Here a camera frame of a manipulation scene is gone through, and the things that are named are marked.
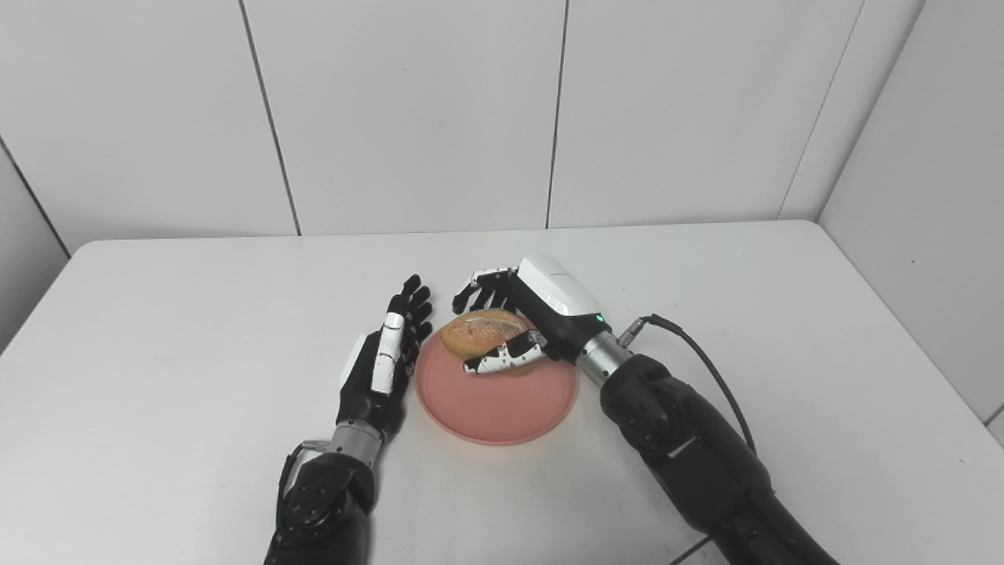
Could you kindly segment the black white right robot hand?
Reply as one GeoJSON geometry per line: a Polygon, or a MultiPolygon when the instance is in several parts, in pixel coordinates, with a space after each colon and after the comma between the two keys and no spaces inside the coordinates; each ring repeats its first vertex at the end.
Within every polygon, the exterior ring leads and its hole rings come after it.
{"type": "Polygon", "coordinates": [[[452,311],[485,308],[523,315],[531,328],[465,360],[467,374],[523,368],[542,358],[574,363],[592,340],[612,333],[596,300],[548,255],[527,255],[516,268],[474,272],[454,297],[452,311]]]}

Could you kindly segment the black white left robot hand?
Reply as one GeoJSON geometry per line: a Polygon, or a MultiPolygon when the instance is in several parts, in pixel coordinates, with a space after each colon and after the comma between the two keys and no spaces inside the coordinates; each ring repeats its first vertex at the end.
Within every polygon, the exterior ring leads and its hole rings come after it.
{"type": "Polygon", "coordinates": [[[406,387],[431,335],[430,297],[415,273],[391,297],[380,328],[356,341],[342,375],[336,423],[365,425],[383,443],[398,434],[406,415],[406,387]]]}

